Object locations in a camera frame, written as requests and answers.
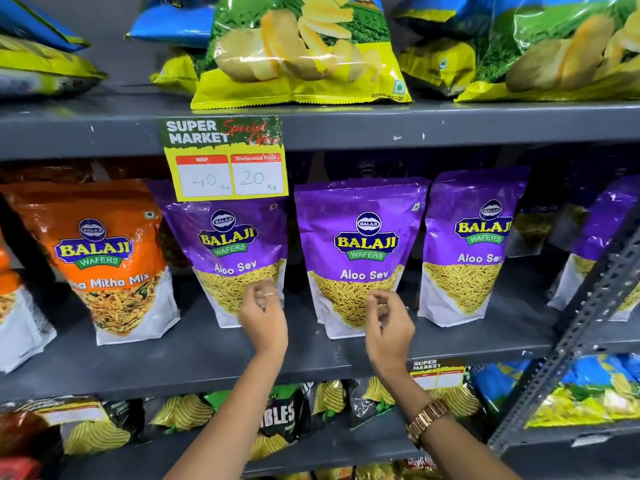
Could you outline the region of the person's left hand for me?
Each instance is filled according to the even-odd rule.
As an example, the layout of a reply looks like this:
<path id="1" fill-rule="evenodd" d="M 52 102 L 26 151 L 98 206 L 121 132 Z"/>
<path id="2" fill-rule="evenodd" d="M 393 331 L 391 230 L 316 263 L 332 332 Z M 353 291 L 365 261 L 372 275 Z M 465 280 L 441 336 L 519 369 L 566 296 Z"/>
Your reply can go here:
<path id="1" fill-rule="evenodd" d="M 289 338 L 284 310 L 276 314 L 243 314 L 243 302 L 238 313 L 238 322 L 249 337 L 258 355 L 284 359 Z"/>

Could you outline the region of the person's right hand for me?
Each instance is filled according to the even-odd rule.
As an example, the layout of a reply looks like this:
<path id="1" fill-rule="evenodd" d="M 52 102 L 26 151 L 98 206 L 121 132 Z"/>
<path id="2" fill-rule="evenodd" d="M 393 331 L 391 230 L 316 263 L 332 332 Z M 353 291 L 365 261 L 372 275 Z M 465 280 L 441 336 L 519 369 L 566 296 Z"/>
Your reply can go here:
<path id="1" fill-rule="evenodd" d="M 415 333 L 411 318 L 404 323 L 366 326 L 365 347 L 373 370 L 383 383 L 407 375 L 407 354 Z"/>

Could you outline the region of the person's left forearm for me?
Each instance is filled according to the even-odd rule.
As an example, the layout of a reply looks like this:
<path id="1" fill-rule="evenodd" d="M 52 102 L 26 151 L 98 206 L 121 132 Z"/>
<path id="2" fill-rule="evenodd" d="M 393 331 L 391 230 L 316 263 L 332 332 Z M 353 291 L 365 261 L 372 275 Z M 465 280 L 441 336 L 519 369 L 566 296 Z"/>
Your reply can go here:
<path id="1" fill-rule="evenodd" d="M 163 480 L 240 480 L 286 350 L 287 341 L 256 346 L 220 409 Z"/>

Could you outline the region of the person's right forearm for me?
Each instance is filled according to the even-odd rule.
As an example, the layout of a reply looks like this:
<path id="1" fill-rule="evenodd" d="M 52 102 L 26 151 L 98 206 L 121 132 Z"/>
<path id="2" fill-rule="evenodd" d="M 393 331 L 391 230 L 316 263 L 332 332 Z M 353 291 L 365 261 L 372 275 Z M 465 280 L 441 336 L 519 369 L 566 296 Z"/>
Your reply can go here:
<path id="1" fill-rule="evenodd" d="M 382 384 L 402 411 L 406 425 L 427 404 L 436 400 L 412 379 L 409 372 Z M 434 460 L 444 480 L 523 480 L 460 425 L 451 410 L 449 415 L 427 428 L 421 443 L 421 449 Z"/>

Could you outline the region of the purple snack packet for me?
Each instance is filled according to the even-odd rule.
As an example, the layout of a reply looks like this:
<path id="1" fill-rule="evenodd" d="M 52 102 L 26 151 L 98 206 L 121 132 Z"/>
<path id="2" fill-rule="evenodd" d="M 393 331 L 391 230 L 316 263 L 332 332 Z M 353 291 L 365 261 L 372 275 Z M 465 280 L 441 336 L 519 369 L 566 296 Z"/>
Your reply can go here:
<path id="1" fill-rule="evenodd" d="M 629 209 L 640 199 L 640 174 L 610 183 L 588 208 L 548 306 L 562 311 L 571 302 L 596 262 L 604 255 Z"/>
<path id="2" fill-rule="evenodd" d="M 425 215 L 419 317 L 441 328 L 484 318 L 529 174 L 514 166 L 436 177 Z"/>
<path id="3" fill-rule="evenodd" d="M 429 185 L 421 177 L 372 177 L 295 186 L 310 293 L 329 339 L 363 336 L 369 291 L 396 291 Z"/>
<path id="4" fill-rule="evenodd" d="M 270 278 L 284 303 L 287 197 L 179 202 L 169 180 L 146 182 L 222 329 L 238 328 L 249 283 Z"/>
<path id="5" fill-rule="evenodd" d="M 518 202 L 506 246 L 507 258 L 539 255 L 555 225 L 565 198 L 558 194 L 526 193 Z"/>

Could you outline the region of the small shelf price tag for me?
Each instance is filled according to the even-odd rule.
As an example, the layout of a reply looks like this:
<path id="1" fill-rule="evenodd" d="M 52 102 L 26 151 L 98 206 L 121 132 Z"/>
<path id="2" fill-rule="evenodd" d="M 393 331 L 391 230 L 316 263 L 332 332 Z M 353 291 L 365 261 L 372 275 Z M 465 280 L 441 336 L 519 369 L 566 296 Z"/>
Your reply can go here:
<path id="1" fill-rule="evenodd" d="M 412 379 L 425 390 L 460 387 L 466 371 L 461 360 L 451 358 L 414 360 L 410 367 Z"/>

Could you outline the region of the row of black chips bags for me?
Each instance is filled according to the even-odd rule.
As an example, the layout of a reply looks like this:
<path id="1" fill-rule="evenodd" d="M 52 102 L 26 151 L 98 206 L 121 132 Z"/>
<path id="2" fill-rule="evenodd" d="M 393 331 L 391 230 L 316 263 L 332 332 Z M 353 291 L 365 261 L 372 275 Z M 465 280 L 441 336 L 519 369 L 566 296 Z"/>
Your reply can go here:
<path id="1" fill-rule="evenodd" d="M 107 419 L 60 426 L 63 453 L 83 456 L 144 444 L 160 436 L 205 426 L 228 398 L 228 390 L 142 400 L 104 402 Z M 348 409 L 351 428 L 395 407 L 379 379 L 360 378 L 274 386 L 252 445 L 261 460 L 332 422 Z"/>

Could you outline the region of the gold wristwatch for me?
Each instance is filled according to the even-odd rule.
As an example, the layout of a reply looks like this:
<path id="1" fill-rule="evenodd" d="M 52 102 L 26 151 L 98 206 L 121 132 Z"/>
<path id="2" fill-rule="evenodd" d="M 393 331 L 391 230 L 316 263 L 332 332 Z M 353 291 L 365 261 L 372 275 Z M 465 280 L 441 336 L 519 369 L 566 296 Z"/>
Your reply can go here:
<path id="1" fill-rule="evenodd" d="M 428 427 L 441 417 L 450 414 L 450 409 L 446 402 L 436 399 L 427 404 L 416 417 L 409 421 L 406 425 L 406 434 L 412 444 L 416 448 L 421 449 L 421 436 L 425 433 Z"/>

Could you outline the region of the yellow green price tag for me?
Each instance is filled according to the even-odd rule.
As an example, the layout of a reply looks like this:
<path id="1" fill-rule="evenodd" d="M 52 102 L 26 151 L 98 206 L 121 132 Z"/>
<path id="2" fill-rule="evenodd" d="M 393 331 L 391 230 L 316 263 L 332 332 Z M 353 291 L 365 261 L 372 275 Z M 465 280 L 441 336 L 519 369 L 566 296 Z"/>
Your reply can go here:
<path id="1" fill-rule="evenodd" d="M 290 194 L 279 116 L 192 116 L 157 124 L 177 201 Z"/>

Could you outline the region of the blue yellow chips bag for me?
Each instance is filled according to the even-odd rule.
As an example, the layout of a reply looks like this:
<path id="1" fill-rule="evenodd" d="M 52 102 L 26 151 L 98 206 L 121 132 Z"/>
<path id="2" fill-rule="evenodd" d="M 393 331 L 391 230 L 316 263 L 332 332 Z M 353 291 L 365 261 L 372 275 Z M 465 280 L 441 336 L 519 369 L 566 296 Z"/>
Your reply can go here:
<path id="1" fill-rule="evenodd" d="M 589 355 L 574 362 L 526 428 L 640 420 L 640 357 Z"/>
<path id="2" fill-rule="evenodd" d="M 470 368 L 470 379 L 489 413 L 500 413 L 504 402 L 521 379 L 530 360 L 489 363 Z"/>
<path id="3" fill-rule="evenodd" d="M 476 76 L 477 38 L 491 19 L 485 0 L 403 0 L 394 19 L 420 39 L 401 50 L 401 71 L 416 86 L 457 97 Z"/>
<path id="4" fill-rule="evenodd" d="M 90 43 L 25 0 L 0 0 L 0 33 L 74 53 Z"/>

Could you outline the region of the orange snack packet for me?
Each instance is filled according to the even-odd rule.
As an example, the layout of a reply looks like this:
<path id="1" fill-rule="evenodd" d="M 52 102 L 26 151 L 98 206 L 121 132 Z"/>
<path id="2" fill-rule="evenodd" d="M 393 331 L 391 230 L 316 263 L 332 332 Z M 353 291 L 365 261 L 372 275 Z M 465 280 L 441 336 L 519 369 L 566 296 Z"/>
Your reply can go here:
<path id="1" fill-rule="evenodd" d="M 0 231 L 0 373 L 10 373 L 43 352 L 57 335 L 12 268 Z"/>
<path id="2" fill-rule="evenodd" d="M 144 182 L 0 190 L 89 311 L 98 346 L 158 339 L 180 321 L 159 243 L 161 211 Z"/>

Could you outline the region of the grey metal shelf rack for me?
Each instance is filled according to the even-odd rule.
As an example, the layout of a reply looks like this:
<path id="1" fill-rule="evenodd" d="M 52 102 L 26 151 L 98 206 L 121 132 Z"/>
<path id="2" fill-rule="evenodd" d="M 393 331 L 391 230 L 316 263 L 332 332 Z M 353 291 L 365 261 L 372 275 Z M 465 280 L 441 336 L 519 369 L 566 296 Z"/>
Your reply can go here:
<path id="1" fill-rule="evenodd" d="M 141 0 L 29 0 L 92 43 L 87 58 L 109 75 L 106 85 L 69 100 L 1 103 L 0 160 L 158 155 L 157 121 L 191 114 L 185 96 L 143 82 L 162 48 L 123 40 Z M 489 104 L 468 107 L 423 101 L 322 109 L 259 107 L 249 114 L 278 115 L 286 150 L 452 146 L 481 143 L 556 143 L 574 139 L 640 137 L 638 103 Z M 27 267 L 26 283 L 58 337 L 15 371 L 0 374 L 0 403 L 64 395 L 123 400 L 152 395 L 230 389 L 253 356 L 242 329 L 222 331 L 206 311 L 194 278 L 178 280 L 180 323 L 164 338 L 97 346 L 80 300 L 66 284 L 48 284 L 18 217 L 1 205 L 6 240 Z M 38 266 L 43 278 L 37 278 Z M 414 358 L 468 359 L 469 363 L 542 357 L 558 339 L 555 313 L 543 304 L 542 271 L 550 266 L 508 264 L 487 317 L 457 330 L 417 324 Z M 404 421 L 391 411 L 351 431 L 337 420 L 308 439 L 247 465 L 247 476 L 396 460 L 419 452 Z M 606 443 L 571 448 L 572 442 L 513 447 L 506 461 L 526 479 L 640 479 L 640 432 Z"/>

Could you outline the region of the grey perforated metal upright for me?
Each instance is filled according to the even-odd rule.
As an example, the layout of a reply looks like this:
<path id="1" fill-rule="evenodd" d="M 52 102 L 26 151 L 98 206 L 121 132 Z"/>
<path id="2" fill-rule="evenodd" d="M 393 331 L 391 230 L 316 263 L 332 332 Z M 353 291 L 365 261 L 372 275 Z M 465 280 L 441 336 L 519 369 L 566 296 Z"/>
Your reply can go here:
<path id="1" fill-rule="evenodd" d="M 611 354 L 597 334 L 640 282 L 640 201 L 627 213 L 592 271 L 556 322 L 560 338 L 544 359 L 532 360 L 505 400 L 500 423 L 487 442 L 498 456 L 509 448 L 574 441 L 580 435 L 640 432 L 640 420 L 558 428 L 526 428 L 542 401 L 585 355 Z"/>

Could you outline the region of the green yellow chips bag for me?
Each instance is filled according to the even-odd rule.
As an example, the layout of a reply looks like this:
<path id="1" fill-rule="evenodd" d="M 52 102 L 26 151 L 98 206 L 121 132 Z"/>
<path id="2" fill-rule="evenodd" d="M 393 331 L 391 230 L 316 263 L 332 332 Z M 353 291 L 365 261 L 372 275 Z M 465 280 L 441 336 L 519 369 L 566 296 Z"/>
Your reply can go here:
<path id="1" fill-rule="evenodd" d="M 381 0 L 218 0 L 191 109 L 412 97 Z"/>
<path id="2" fill-rule="evenodd" d="M 640 0 L 493 0 L 456 102 L 640 100 Z"/>

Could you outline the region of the red snack bag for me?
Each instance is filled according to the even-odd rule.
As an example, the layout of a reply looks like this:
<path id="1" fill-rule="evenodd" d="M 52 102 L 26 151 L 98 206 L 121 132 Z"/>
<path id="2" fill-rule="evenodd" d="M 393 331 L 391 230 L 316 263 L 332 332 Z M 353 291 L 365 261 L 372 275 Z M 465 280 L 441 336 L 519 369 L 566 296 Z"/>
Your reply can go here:
<path id="1" fill-rule="evenodd" d="M 50 425 L 31 411 L 0 412 L 0 458 L 41 459 L 51 445 Z"/>

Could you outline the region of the yellow grey chips bag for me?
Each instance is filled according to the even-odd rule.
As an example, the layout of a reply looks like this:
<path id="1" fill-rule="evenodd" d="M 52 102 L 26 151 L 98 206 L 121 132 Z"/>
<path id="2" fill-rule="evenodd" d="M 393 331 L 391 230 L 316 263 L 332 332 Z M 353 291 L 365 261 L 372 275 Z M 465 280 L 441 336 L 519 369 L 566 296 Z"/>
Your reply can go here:
<path id="1" fill-rule="evenodd" d="M 106 79 L 82 57 L 0 34 L 0 101 L 76 96 Z"/>

